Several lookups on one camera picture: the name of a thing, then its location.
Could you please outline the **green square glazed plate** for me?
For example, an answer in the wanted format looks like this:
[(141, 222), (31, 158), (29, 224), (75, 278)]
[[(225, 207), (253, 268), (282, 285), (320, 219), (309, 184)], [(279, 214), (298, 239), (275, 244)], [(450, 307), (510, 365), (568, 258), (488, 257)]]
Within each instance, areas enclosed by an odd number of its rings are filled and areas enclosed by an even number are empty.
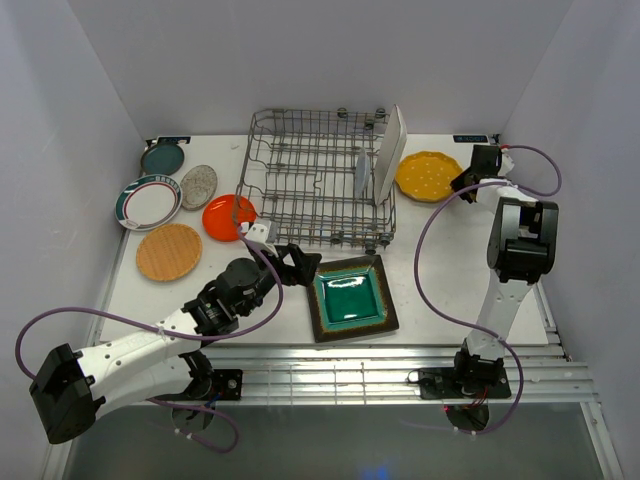
[(307, 298), (317, 343), (387, 334), (399, 329), (379, 255), (321, 263), (307, 287)]

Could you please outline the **white rectangular plate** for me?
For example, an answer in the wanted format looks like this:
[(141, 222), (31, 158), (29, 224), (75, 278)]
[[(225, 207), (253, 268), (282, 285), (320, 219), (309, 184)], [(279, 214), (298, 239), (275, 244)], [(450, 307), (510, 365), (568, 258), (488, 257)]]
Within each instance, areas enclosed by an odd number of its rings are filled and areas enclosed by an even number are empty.
[(374, 167), (374, 202), (382, 204), (390, 193), (407, 141), (401, 109), (393, 106)]

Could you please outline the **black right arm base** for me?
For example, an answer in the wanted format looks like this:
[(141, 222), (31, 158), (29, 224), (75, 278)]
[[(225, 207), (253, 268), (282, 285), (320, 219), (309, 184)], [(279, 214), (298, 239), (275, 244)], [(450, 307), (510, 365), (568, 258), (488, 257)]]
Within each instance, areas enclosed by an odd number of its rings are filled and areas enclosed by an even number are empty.
[(423, 400), (443, 399), (508, 399), (511, 389), (506, 373), (490, 384), (484, 380), (463, 380), (456, 376), (453, 367), (418, 368), (411, 370), (406, 378), (409, 385), (419, 387)]

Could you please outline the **yellow polka dot plate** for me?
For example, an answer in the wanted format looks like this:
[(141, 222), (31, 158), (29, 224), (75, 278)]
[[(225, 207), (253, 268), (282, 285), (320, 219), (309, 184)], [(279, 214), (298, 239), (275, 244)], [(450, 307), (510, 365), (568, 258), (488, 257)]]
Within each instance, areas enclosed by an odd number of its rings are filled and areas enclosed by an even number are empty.
[(399, 163), (395, 183), (415, 201), (437, 203), (453, 193), (451, 182), (462, 172), (454, 158), (442, 152), (420, 151)]

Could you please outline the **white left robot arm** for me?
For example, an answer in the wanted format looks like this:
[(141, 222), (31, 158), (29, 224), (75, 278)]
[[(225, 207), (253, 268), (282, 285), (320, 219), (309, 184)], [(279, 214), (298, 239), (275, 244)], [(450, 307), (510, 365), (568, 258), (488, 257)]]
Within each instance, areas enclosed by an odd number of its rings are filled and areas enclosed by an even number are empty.
[(202, 348), (244, 335), (240, 318), (261, 307), (272, 289), (310, 285), (322, 259), (295, 244), (246, 246), (250, 257), (231, 261), (195, 299), (159, 322), (135, 322), (136, 332), (104, 344), (52, 349), (29, 376), (48, 441), (66, 443), (134, 403), (205, 397), (215, 373)]

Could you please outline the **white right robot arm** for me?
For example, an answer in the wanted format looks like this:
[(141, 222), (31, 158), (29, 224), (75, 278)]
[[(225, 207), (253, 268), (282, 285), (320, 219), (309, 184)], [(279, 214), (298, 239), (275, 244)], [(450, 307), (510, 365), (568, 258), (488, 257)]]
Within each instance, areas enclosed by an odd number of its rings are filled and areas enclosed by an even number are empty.
[(490, 278), (477, 327), (454, 358), (451, 382), (464, 397), (490, 394), (507, 398), (503, 342), (521, 303), (555, 261), (559, 207), (516, 187), (500, 174), (502, 150), (473, 147), (470, 166), (451, 182), (469, 203), (494, 215), (487, 247)]

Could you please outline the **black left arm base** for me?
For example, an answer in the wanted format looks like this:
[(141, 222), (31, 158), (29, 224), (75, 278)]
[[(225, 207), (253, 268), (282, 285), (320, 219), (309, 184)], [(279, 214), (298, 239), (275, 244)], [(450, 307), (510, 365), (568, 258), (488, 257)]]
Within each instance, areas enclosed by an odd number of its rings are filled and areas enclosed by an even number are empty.
[(238, 401), (242, 396), (243, 375), (241, 369), (200, 372), (187, 386), (185, 395), (193, 400)]

